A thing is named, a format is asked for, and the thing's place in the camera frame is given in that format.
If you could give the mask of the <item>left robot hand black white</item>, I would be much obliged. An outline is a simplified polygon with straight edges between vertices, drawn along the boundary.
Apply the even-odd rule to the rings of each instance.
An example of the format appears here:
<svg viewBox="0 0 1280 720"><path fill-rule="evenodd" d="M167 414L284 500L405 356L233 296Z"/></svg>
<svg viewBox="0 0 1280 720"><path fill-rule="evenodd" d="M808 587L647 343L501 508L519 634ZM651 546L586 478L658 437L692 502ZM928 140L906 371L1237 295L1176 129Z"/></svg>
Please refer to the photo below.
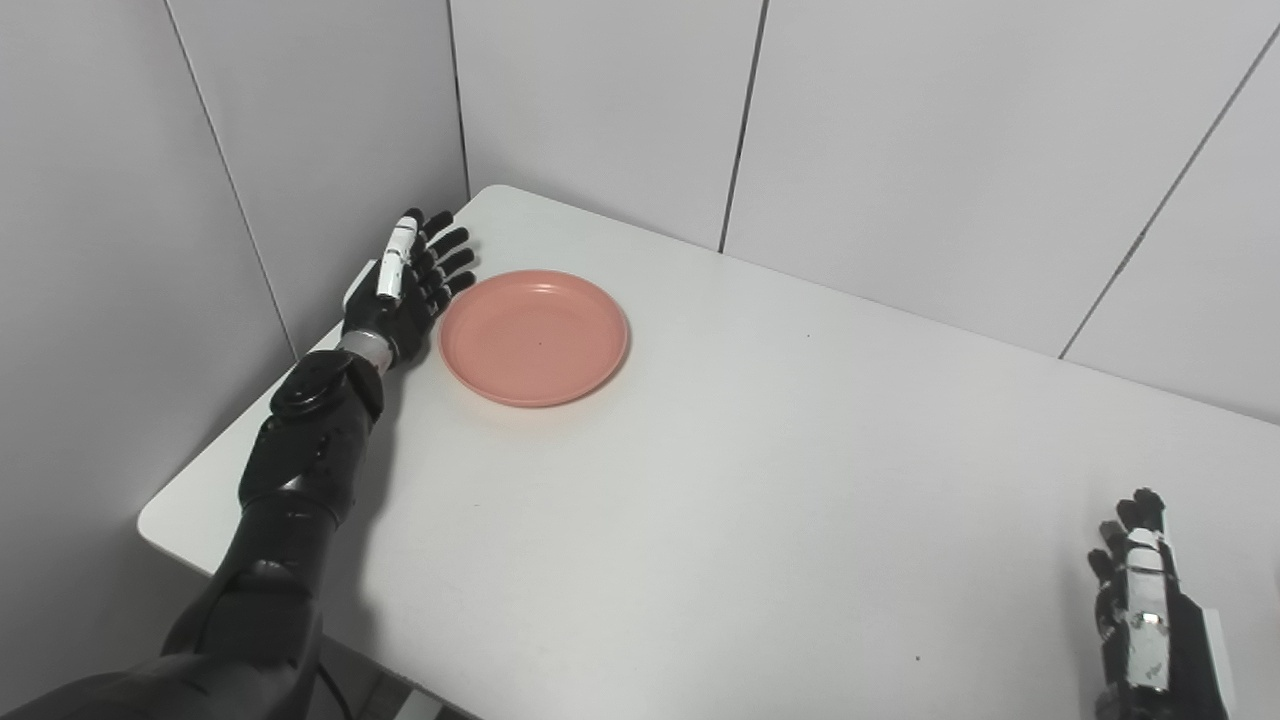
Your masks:
<svg viewBox="0 0 1280 720"><path fill-rule="evenodd" d="M448 306L477 282L468 241L451 211L404 211L344 297L338 347L380 375L413 361Z"/></svg>

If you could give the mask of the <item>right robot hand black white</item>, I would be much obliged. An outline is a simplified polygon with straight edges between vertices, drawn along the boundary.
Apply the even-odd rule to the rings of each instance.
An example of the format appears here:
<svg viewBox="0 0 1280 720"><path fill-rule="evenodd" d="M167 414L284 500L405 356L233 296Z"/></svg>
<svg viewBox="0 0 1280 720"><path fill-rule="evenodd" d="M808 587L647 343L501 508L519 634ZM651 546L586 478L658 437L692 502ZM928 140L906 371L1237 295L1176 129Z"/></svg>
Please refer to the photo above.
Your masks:
<svg viewBox="0 0 1280 720"><path fill-rule="evenodd" d="M1228 661L1216 616L1180 583L1151 488L1116 502L1100 524L1102 547L1087 555L1098 583L1094 626L1103 689L1097 719L1228 719Z"/></svg>

